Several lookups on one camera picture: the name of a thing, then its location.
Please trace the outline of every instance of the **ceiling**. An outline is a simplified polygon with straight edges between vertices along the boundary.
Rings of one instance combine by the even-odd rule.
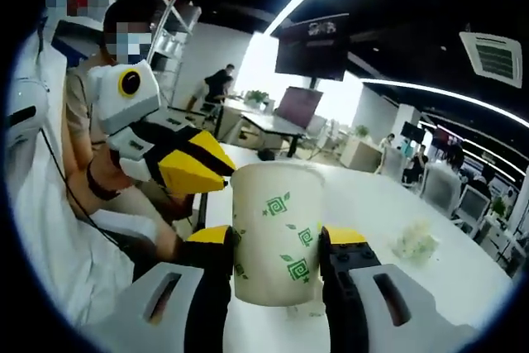
[[[251,33],[263,31],[289,0],[193,1],[203,8],[202,21]],[[528,0],[307,0],[289,19],[304,21],[342,12],[351,15],[350,52],[363,61],[350,62],[350,71],[357,76],[382,76],[442,88],[491,103],[529,120],[529,83],[514,88],[476,75],[459,38],[459,32],[465,30],[505,36],[519,41],[524,53],[529,50]],[[523,66],[523,75],[529,79],[527,65],[529,61]],[[397,103],[409,103],[421,111],[443,117],[445,120],[431,119],[500,154],[521,169],[529,165],[529,161],[517,153],[529,157],[527,129],[504,116],[438,94],[368,85]],[[446,120],[470,126],[483,134]],[[465,149],[481,154],[481,150],[472,146]],[[522,177],[501,161],[496,165],[512,177]]]

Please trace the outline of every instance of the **wrist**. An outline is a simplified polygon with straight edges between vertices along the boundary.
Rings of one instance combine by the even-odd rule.
[[[88,188],[97,198],[108,201],[119,195],[118,191],[108,187],[104,176],[97,173],[97,167],[92,169],[92,161],[88,164],[85,174],[88,181]]]

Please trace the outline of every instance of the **camera lens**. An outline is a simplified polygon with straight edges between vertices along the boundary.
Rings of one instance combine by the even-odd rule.
[[[140,75],[132,70],[127,72],[122,79],[122,90],[126,95],[134,95],[138,88],[140,88]]]

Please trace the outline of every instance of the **hand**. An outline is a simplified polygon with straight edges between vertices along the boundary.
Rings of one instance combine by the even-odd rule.
[[[107,144],[101,145],[89,167],[95,181],[106,190],[122,190],[132,186],[132,179],[112,162]]]

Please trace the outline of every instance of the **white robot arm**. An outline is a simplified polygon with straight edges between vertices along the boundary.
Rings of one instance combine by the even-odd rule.
[[[221,190],[235,165],[207,131],[160,106],[149,64],[96,67],[88,73],[94,104],[116,162],[133,179],[153,179],[170,193]]]

